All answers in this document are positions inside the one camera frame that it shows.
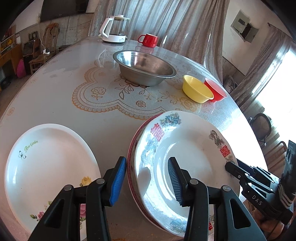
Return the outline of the right hand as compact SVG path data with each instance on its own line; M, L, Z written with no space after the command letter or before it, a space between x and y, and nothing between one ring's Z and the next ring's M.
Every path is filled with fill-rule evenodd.
M285 227L282 222L278 220L265 220L265 217L256 208L252 209L251 215L260 229L265 233L267 240L276 240L281 236Z

